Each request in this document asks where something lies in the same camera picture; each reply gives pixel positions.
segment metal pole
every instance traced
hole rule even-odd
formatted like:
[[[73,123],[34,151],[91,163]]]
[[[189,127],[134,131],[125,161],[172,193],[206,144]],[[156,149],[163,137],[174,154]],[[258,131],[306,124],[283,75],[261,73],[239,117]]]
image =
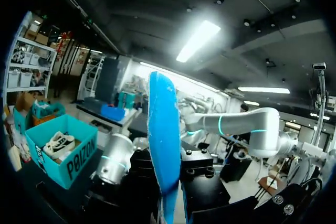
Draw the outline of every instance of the metal pole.
[[[324,110],[326,107],[326,85],[324,80],[324,71],[319,70],[319,82],[320,82],[320,90],[321,90],[321,107],[320,107],[320,114],[319,114],[319,121],[317,123],[317,129],[315,132],[315,135],[313,137],[313,145],[318,146],[319,145],[319,136],[321,134],[322,130],[322,124],[323,124],[323,117],[324,117]]]

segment shoe box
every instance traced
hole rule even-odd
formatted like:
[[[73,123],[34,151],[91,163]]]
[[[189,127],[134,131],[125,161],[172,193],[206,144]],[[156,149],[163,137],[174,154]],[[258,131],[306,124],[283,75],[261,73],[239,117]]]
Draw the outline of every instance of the shoe box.
[[[43,147],[58,131],[72,135],[75,147],[64,159],[53,160]],[[97,131],[97,128],[65,114],[27,130],[26,138],[31,158],[38,167],[58,185],[69,189],[97,150]]]
[[[34,101],[35,98],[28,92],[23,92],[16,100],[13,112],[14,124],[15,129],[22,135],[32,126],[31,107]]]

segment teal shoe box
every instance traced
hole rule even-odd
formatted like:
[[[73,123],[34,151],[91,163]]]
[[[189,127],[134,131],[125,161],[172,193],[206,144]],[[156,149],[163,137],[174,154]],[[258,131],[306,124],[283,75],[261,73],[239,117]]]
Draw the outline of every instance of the teal shoe box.
[[[58,131],[67,132],[79,143],[60,164],[43,152]],[[96,127],[65,114],[27,130],[26,138],[33,161],[58,185],[69,189],[97,149],[97,132]]]

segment blue bin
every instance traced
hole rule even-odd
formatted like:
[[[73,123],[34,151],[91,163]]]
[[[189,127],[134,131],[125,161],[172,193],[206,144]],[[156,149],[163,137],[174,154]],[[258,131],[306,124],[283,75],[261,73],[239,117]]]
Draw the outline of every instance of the blue bin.
[[[44,145],[58,131],[68,132],[80,142],[60,164],[43,152]],[[33,161],[58,185],[69,189],[97,149],[97,131],[97,128],[65,114],[27,130],[26,138]]]
[[[101,107],[100,114],[119,122],[124,118],[125,110],[117,107],[110,107],[108,105],[103,105]]]

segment fluorescent light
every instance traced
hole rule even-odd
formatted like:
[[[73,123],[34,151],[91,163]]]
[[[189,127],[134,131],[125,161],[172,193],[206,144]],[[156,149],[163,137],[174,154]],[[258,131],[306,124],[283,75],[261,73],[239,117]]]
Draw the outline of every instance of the fluorescent light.
[[[225,97],[230,97],[228,94],[226,94],[224,92],[221,92],[221,91],[220,91],[220,94],[223,95],[223,96],[225,96]]]
[[[191,36],[185,46],[182,48],[177,61],[186,62],[194,53],[197,52],[204,44],[206,44],[216,33],[220,27],[205,20],[201,23],[196,32]]]
[[[250,102],[250,101],[244,101],[246,104],[254,105],[254,106],[259,106],[260,104],[257,102]]]
[[[288,89],[283,88],[239,87],[238,89],[243,92],[265,92],[265,93],[281,93],[281,94],[290,93]]]
[[[142,62],[142,61],[140,62],[140,64],[141,64],[141,65],[144,65],[144,66],[147,66],[147,67],[150,67],[150,68],[153,68],[153,69],[156,69],[156,70],[158,70],[158,71],[165,72],[165,73],[171,74],[171,75],[173,75],[173,76],[179,77],[179,78],[181,78],[181,79],[183,79],[183,80],[189,81],[189,82],[191,82],[191,83],[193,83],[193,84],[196,84],[196,85],[198,85],[198,86],[201,86],[201,87],[203,87],[203,88],[205,88],[205,89],[209,89],[209,90],[211,90],[211,91],[213,91],[213,92],[218,92],[218,91],[219,91],[218,89],[214,89],[213,87],[210,87],[210,86],[208,86],[208,85],[206,85],[206,84],[203,84],[203,83],[201,83],[201,82],[192,80],[192,79],[190,79],[190,78],[188,78],[188,77],[185,77],[185,76],[182,76],[182,75],[180,75],[180,74],[178,74],[178,73],[174,73],[174,72],[171,72],[171,71],[169,71],[169,70],[166,70],[166,69],[163,69],[163,68],[159,68],[159,67],[157,67],[157,66],[150,65],[150,64],[145,63],[145,62]]]
[[[79,49],[83,49],[83,50],[90,50],[89,48],[85,48],[85,47],[80,47]],[[96,50],[91,50],[91,52],[96,52],[96,53],[98,53],[98,54],[102,54],[103,52],[101,52],[101,51],[96,51]]]
[[[317,114],[315,114],[315,113],[310,113],[310,116],[314,116],[314,117],[316,117],[316,118],[319,118],[319,117],[320,117],[319,115],[317,115]],[[329,120],[330,117],[324,115],[324,116],[323,116],[323,119],[325,119],[325,120]]]

